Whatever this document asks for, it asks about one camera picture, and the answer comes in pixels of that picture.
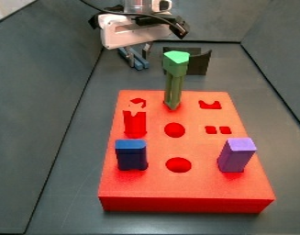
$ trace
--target blue block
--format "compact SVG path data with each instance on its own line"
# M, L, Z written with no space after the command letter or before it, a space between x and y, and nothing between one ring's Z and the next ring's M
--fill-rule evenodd
M115 154L120 171L147 169L144 140L116 140Z
M120 56L127 60L127 51L124 48L119 48L117 52L120 54ZM143 70L143 69L148 69L149 68L149 62L143 58L143 56L140 55L140 53L137 53L137 51L135 51L132 48L129 48L129 52L133 54L135 56L135 62L133 62L133 67L136 70Z
M217 167L224 173L242 173L256 151L251 138L228 138L217 157Z

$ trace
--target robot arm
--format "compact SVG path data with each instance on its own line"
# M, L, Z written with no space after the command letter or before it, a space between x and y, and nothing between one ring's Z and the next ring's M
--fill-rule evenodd
M125 0L124 12L97 9L91 26L100 27L101 43L107 49L164 39L173 33L180 39L188 33L188 24L169 13L171 0Z

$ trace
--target purple cube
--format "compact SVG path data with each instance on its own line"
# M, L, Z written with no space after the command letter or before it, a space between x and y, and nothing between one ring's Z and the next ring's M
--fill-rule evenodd
M251 138L228 138L217 157L217 167L224 173L242 173L256 151Z

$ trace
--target red board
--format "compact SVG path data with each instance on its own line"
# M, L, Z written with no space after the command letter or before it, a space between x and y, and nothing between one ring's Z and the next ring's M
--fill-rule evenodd
M145 101L145 106L131 102L136 98ZM227 138L248 136L230 95L184 91L175 111L163 99L163 91L119 94L97 190L104 210L262 212L275 194L258 155L243 173L223 173L217 168ZM117 170L115 140L128 139L124 110L145 112L145 171Z

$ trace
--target gray table surface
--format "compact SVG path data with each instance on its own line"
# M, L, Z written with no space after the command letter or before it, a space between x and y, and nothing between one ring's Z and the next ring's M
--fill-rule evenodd
M103 212L96 193L117 92L163 89L167 45L213 50L207 75L188 76L184 90L231 94L278 197L259 215ZM300 126L240 45L156 43L149 61L137 72L115 50L103 51L27 233L300 233Z

